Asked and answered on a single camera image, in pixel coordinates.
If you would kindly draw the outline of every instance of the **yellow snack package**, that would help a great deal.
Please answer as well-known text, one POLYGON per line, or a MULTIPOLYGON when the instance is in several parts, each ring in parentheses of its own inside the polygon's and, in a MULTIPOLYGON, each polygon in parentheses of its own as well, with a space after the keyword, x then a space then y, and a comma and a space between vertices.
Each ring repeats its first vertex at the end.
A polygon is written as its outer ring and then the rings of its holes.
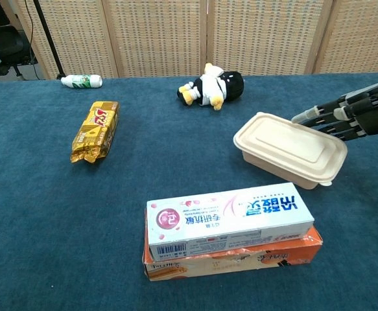
POLYGON ((106 157, 119 118, 118 102, 94 102, 72 142, 71 162, 106 157))

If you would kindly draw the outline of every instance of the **pink circle logo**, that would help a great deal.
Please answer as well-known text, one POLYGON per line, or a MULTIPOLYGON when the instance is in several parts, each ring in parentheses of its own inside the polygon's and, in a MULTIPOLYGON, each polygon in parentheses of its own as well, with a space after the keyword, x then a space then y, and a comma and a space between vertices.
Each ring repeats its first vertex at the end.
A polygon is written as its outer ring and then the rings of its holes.
POLYGON ((177 226, 180 216, 174 209, 164 209, 157 214, 157 224, 163 229, 172 229, 177 226))

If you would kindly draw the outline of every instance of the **black stand pole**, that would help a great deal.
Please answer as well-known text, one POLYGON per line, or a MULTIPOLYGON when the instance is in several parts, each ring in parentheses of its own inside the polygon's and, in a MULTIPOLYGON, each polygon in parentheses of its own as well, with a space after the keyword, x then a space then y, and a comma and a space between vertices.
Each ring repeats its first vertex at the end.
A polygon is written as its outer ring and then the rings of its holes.
POLYGON ((62 64, 60 63, 59 56, 56 51, 56 47, 54 47, 51 32, 49 31, 49 28, 47 27, 46 19, 45 19, 45 16, 43 15, 43 11, 41 10, 39 0, 33 0, 33 2, 34 2, 34 6, 36 7, 36 10, 38 11, 40 22, 43 27, 43 30, 45 31, 47 41, 49 42, 49 45, 51 47, 54 61, 56 62, 56 66, 58 66, 59 73, 56 79, 60 80, 62 77, 66 76, 64 73, 64 69, 62 68, 62 64))

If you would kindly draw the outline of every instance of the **cable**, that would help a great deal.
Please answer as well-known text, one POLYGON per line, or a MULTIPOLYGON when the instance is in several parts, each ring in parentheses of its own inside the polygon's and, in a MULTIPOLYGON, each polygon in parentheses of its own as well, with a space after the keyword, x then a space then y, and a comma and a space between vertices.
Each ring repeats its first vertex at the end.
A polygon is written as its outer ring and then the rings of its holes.
POLYGON ((30 18, 30 23, 32 25, 32 32, 30 33, 30 42, 29 42, 29 52, 30 52, 30 62, 32 63, 33 65, 33 70, 34 70, 34 74, 36 75, 36 78, 38 80, 41 80, 38 76, 38 73, 36 72, 36 67, 34 66, 34 61, 36 60, 36 55, 33 57, 32 55, 32 41, 33 41, 33 19, 32 19, 32 16, 30 14, 30 11, 29 11, 29 7, 27 6, 27 0, 25 0, 25 6, 26 6, 26 10, 27 10, 27 14, 29 15, 29 18, 30 18))

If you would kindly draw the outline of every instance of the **woven screen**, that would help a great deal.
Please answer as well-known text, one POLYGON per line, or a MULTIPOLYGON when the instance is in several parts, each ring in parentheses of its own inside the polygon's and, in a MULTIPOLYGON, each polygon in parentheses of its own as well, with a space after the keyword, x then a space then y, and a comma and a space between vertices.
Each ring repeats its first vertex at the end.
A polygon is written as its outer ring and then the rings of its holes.
MULTIPOLYGON (((34 41, 50 77, 58 73, 33 1, 27 1, 34 19, 34 41)), ((27 19, 24 0, 18 5, 27 19)), ((101 0, 40 0, 65 74, 118 76, 101 0)))
POLYGON ((199 75, 206 7, 205 0, 104 1, 119 75, 199 75))
POLYGON ((209 0, 208 60, 244 75, 306 73, 330 6, 326 0, 209 0))
POLYGON ((338 1, 316 72, 378 71, 378 0, 338 1))

